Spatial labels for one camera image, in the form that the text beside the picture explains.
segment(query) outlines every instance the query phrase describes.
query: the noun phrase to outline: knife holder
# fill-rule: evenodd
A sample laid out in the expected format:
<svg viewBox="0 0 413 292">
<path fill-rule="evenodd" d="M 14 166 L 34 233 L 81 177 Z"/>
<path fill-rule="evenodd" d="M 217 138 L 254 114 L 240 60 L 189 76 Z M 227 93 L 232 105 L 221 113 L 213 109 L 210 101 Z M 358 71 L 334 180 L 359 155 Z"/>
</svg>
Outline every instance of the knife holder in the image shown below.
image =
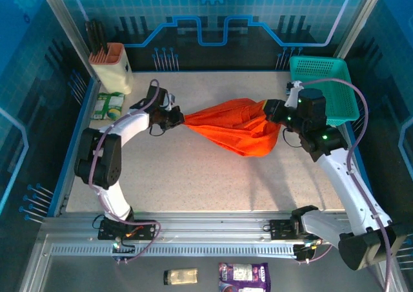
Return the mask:
<svg viewBox="0 0 413 292">
<path fill-rule="evenodd" d="M 89 56 L 89 63 L 109 93 L 132 91 L 134 75 L 122 43 L 108 43 L 108 54 L 102 48 Z"/>
</svg>

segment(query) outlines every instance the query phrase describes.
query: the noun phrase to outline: purple snack bag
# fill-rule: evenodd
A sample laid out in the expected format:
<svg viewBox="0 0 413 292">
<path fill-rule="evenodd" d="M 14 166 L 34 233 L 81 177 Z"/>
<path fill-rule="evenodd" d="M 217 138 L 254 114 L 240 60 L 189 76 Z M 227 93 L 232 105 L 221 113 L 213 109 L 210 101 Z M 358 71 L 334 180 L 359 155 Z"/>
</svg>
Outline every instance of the purple snack bag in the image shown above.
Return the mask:
<svg viewBox="0 0 413 292">
<path fill-rule="evenodd" d="M 268 264 L 219 263 L 219 292 L 270 292 Z"/>
</svg>

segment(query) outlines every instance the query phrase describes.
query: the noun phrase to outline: green package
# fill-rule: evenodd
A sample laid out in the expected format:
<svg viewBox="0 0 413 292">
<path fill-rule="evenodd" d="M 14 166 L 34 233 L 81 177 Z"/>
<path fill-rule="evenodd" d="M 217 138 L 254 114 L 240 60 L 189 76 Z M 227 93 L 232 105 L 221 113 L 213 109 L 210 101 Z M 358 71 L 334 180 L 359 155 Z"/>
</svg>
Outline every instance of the green package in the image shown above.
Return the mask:
<svg viewBox="0 0 413 292">
<path fill-rule="evenodd" d="M 111 94 L 99 93 L 92 115 L 93 120 L 117 120 L 121 117 L 125 94 L 115 92 Z"/>
</svg>

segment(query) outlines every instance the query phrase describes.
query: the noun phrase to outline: metal frame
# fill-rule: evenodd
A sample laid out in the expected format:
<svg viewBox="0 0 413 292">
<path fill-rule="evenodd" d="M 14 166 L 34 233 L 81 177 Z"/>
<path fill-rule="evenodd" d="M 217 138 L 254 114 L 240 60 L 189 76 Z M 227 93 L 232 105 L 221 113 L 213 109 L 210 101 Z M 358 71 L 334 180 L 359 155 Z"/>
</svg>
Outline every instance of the metal frame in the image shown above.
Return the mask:
<svg viewBox="0 0 413 292">
<path fill-rule="evenodd" d="M 62 26 L 67 38 L 70 40 L 71 44 L 73 45 L 77 55 L 80 57 L 82 63 L 86 67 L 87 71 L 89 72 L 90 76 L 95 80 L 98 80 L 95 71 L 93 70 L 92 66 L 89 63 L 89 54 L 90 51 L 86 46 L 85 41 L 80 34 L 79 29 L 76 27 L 70 12 L 67 10 L 67 7 L 63 0 L 46 0 L 49 4 L 50 8 L 52 9 L 54 15 L 56 16 L 57 20 L 59 21 L 60 25 Z"/>
<path fill-rule="evenodd" d="M 327 212 L 349 224 L 344 213 Z M 78 213 L 45 218 L 37 236 L 20 292 L 41 291 L 51 256 L 112 256 L 111 241 L 97 239 L 92 214 Z M 269 220 L 286 220 L 290 213 L 137 213 L 136 219 L 153 219 L 163 226 L 150 256 L 265 256 L 295 258 L 292 246 L 302 240 L 271 241 L 263 230 Z M 145 243 L 136 242 L 142 249 Z"/>
<path fill-rule="evenodd" d="M 63 0 L 46 0 L 63 27 L 78 56 L 90 75 L 98 80 L 88 62 L 90 54 L 86 43 L 74 23 Z M 348 36 L 340 43 L 336 57 L 344 58 L 368 16 L 378 0 L 365 0 L 364 5 L 355 18 Z M 346 128 L 342 127 L 348 139 Z M 63 185 L 56 209 L 65 208 L 65 196 L 69 188 Z M 20 291 L 41 291 L 46 280 L 46 272 L 52 256 L 111 256 L 112 242 L 100 241 L 97 231 L 92 228 L 92 220 L 96 214 L 67 214 L 55 212 L 59 218 L 45 218 L 37 236 L 35 246 L 21 284 Z M 328 213 L 331 218 L 348 224 L 344 212 Z M 290 218 L 290 213 L 281 212 L 248 212 L 248 213 L 139 213 L 137 219 L 157 220 L 163 225 L 159 240 L 150 256 L 272 256 L 294 258 L 291 250 L 294 244 L 303 244 L 299 240 L 271 241 L 270 233 L 263 230 L 269 220 Z M 136 248 L 143 248 L 145 243 L 136 243 Z M 393 263 L 393 281 L 391 291 L 407 291 L 401 271 Z M 378 269 L 385 271 L 385 264 L 380 263 Z"/>
<path fill-rule="evenodd" d="M 366 24 L 367 19 L 372 13 L 377 2 L 378 0 L 365 0 L 363 2 L 363 4 L 361 5 L 361 9 L 359 10 L 359 13 L 357 14 L 353 22 L 352 27 L 347 32 L 347 34 L 344 35 L 343 40 L 340 42 L 339 46 L 337 47 L 337 50 L 334 53 L 334 57 L 344 59 L 347 56 L 354 41 L 356 40 L 359 33 L 361 32 L 364 25 Z"/>
</svg>

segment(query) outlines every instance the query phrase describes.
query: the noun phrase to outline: red-orange fabric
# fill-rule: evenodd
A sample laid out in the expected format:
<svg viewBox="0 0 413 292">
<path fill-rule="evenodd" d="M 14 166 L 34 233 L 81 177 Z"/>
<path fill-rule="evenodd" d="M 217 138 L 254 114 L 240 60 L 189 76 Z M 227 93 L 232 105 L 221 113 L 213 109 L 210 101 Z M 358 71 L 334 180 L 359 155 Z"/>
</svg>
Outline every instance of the red-orange fabric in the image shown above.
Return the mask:
<svg viewBox="0 0 413 292">
<path fill-rule="evenodd" d="M 185 116 L 185 125 L 239 155 L 264 156 L 276 145 L 280 129 L 265 119 L 264 103 L 233 99 Z"/>
</svg>

